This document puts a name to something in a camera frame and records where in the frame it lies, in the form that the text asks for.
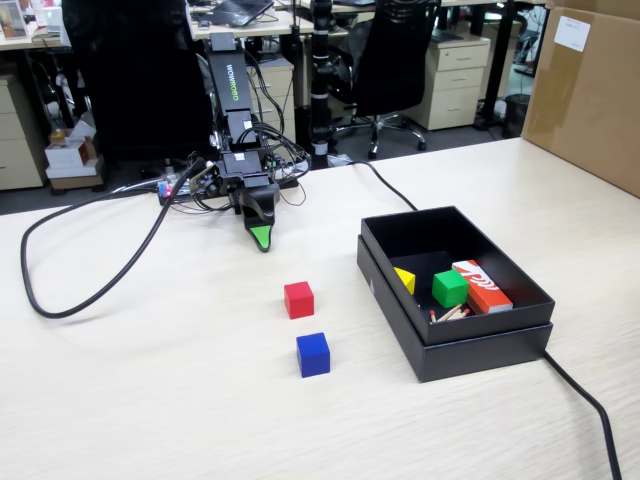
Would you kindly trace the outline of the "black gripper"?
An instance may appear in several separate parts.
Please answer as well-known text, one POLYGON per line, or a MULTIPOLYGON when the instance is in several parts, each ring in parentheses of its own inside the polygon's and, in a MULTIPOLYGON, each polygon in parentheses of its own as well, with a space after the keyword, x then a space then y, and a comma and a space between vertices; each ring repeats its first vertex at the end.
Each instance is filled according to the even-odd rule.
POLYGON ((270 184, 259 151, 223 153, 218 162, 219 191, 229 194, 239 190, 239 204, 244 226, 262 253, 271 249, 271 233, 275 224, 275 206, 279 186, 270 184))

